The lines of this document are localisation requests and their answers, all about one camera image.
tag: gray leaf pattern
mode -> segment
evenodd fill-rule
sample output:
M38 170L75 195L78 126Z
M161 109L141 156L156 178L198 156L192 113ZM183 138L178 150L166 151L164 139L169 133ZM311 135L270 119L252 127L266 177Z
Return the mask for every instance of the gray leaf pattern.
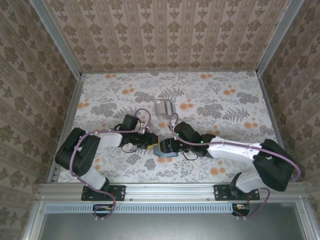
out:
M165 98L172 99L180 121L200 134L245 143L275 140L254 72L88 74L85 78L73 126L86 131L113 128L126 114L133 115L144 108L151 113L150 132L160 140L171 138L168 121L155 116L154 99ZM143 111L138 117L142 122L149 118ZM5 139L13 141L12 137L16 137L11 137L9 130L4 133ZM244 163L224 158L198 158L191 162L182 154L161 158L154 155L153 149L124 153L119 147L97 153L93 166L113 183L229 182L235 173L250 169ZM77 180L63 169L59 181Z

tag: purple cable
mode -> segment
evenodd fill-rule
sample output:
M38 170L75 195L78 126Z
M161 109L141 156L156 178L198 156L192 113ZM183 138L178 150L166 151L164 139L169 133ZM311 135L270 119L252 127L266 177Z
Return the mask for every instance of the purple cable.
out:
M261 187L261 189L264 189L264 190L268 191L268 194L267 194L265 200L263 201L263 203L261 204L261 206L258 208L257 211L255 211L254 213L252 213L252 214L250 214L250 215L248 215L248 216L243 216L241 213L239 213L239 212L237 212L237 211L233 211L233 212L235 212L236 214L238 214L239 216L244 217L244 218L251 218L251 217L253 217L254 215L256 215L258 212L260 212L261 209L264 207L264 205L267 203L267 201L268 201L268 199L269 199L269 197L270 197L270 189L269 189L269 188Z
M222 145L230 145L230 146L235 146L235 147L240 147L240 148L244 148L244 149L253 149L253 150L257 150L257 151L260 151L260 152L264 152L266 154L269 154L269 155L273 155L275 157L278 157L278 158L281 158L283 160L285 160L287 163L291 164L295 170L297 171L297 175L294 176L293 178L291 178L291 182L295 182L296 180L298 180L301 176L301 171L300 171L300 168L292 161L290 160L289 158L285 157L285 156L282 156L281 154L279 153L276 153L276 152L273 152L273 151L269 151L269 150L266 150L266 149L263 149L263 148L259 148L259 147L256 147L256 146L250 146L250 145L244 145L244 144L240 144L240 143L233 143L233 142L225 142L225 141L217 141L217 142L204 142L204 143L193 143L193 142L188 142L188 141L185 141L183 140L182 138L180 138L174 131L174 128L172 126L172 118L173 116L176 116L176 121L174 124L177 124L178 123L178 120L179 120L179 115L175 112L173 113L170 118L169 118L169 128L172 132L172 134L180 141L180 142L183 142L185 144L188 144L188 145L192 145L192 146L207 146L207 145L219 145L219 144L222 144Z
M138 114L139 111L141 110L144 110L148 113L149 115L149 120L147 121L147 123L145 124L145 126L141 129L137 129L137 130L132 130L132 131L118 131L118 130L102 130L102 131L89 131L87 132L86 134L84 134L80 140L78 141L78 143L75 145L74 147L74 150L72 152L72 155L71 155L71 158L70 158L70 163L69 163L69 170L70 170L70 174L72 177L76 177L81 183L85 184L87 187L89 187L90 189L92 189L93 191L97 192L97 193L100 193L100 194L106 194L108 195L110 198L112 198L112 201L113 201L113 204L112 204L112 209L110 210L110 212L103 218L108 218L111 213L114 211L115 207L116 207L116 199L113 195L111 195L110 193L106 192L106 191L101 191L99 189L95 189L93 186L89 185L87 182L85 182L81 177L77 176L74 172L73 172L73 163L74 163L74 159L75 159L75 156L76 156L76 153L78 151L78 148L80 147L81 143L83 142L83 140L91 135L91 134L97 134L97 133L123 133L123 134L126 134L126 133L137 133L137 132L140 132L146 128L148 128L150 122L151 122L151 114L150 112L145 109L145 108L139 108L137 111L135 111L135 114L134 116L136 116ZM97 208L95 209L93 215L96 217L96 218L100 218L102 219L102 217L98 217L96 215L96 212L97 212Z

